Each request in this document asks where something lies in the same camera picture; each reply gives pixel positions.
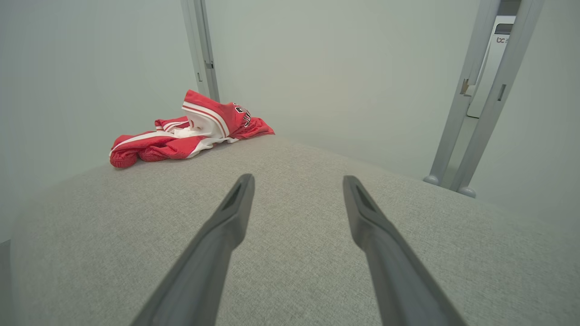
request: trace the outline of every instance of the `gray carpet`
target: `gray carpet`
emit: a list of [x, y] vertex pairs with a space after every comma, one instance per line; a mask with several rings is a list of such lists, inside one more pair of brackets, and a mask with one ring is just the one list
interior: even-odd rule
[[10, 286], [10, 240], [0, 244], [0, 325], [14, 325]]

